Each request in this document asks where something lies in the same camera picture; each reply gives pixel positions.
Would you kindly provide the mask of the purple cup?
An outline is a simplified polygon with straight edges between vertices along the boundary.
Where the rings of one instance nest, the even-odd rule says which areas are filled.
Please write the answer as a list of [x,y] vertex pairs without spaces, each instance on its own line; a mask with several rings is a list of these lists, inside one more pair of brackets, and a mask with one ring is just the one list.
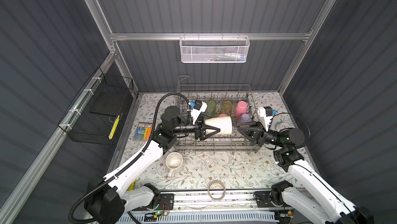
[[244,124],[244,123],[249,123],[249,122],[251,122],[251,121],[252,121],[252,119],[251,119],[250,115],[247,114],[247,113],[243,113],[243,114],[238,118],[237,123],[238,123],[238,124]]

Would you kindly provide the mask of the beige cup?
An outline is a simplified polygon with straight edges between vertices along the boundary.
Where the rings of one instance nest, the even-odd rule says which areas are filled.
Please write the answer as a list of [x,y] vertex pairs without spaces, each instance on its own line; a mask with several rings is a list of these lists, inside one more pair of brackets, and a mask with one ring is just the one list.
[[231,135],[233,131],[232,119],[230,116],[227,117],[217,117],[218,123],[217,128],[220,128],[221,131],[216,135]]

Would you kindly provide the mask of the pink cup front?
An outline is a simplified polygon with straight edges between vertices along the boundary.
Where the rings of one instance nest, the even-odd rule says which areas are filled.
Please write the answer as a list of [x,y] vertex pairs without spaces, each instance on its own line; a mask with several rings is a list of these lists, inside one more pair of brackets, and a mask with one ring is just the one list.
[[236,105],[234,115],[236,118],[240,118],[243,114],[247,113],[248,103],[245,101],[239,101]]

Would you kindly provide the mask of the green glass tumbler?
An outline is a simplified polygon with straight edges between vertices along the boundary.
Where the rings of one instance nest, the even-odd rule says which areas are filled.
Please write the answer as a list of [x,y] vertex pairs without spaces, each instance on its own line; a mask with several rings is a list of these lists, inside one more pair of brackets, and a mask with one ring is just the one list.
[[206,103],[207,103],[207,109],[205,113],[208,117],[213,118],[217,112],[217,102],[211,99],[208,100]]

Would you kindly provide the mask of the yellow glass tumbler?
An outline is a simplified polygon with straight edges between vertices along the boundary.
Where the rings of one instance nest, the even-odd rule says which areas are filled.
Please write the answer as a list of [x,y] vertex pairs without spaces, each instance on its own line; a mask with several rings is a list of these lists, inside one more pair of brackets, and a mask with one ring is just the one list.
[[220,114],[231,116],[233,113],[233,102],[231,100],[223,101],[220,109]]

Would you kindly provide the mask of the white ceramic mug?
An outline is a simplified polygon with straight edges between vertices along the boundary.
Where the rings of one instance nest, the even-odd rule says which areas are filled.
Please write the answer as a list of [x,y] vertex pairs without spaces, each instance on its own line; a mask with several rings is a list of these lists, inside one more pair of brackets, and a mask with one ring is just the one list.
[[165,164],[168,169],[168,178],[172,178],[176,173],[182,171],[184,167],[183,156],[178,152],[170,153],[166,159]]

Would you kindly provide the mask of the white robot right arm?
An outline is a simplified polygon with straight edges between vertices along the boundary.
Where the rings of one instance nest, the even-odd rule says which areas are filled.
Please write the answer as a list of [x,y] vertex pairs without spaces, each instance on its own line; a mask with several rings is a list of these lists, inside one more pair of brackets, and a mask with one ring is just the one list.
[[305,134],[298,128],[281,132],[267,130],[262,123],[238,125],[237,130],[249,141],[275,146],[274,158],[277,165],[289,173],[311,194],[303,195],[287,181],[271,187],[271,200],[279,205],[289,205],[314,224],[373,224],[374,215],[364,206],[358,207],[328,184],[299,153],[306,141]]

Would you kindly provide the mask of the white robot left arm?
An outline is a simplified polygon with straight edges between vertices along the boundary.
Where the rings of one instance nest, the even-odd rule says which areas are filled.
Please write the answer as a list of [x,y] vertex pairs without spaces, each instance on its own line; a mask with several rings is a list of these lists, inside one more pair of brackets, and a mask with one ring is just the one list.
[[231,134],[233,126],[229,116],[207,118],[204,115],[205,103],[188,105],[186,118],[179,107],[166,108],[161,115],[161,124],[152,131],[142,149],[104,177],[94,177],[82,199],[85,210],[92,218],[78,220],[69,213],[70,222],[114,224],[129,211],[141,207],[156,209],[161,193],[155,186],[147,183],[139,189],[129,190],[138,176],[164,156],[183,135],[194,134],[195,139],[205,140],[218,134]]

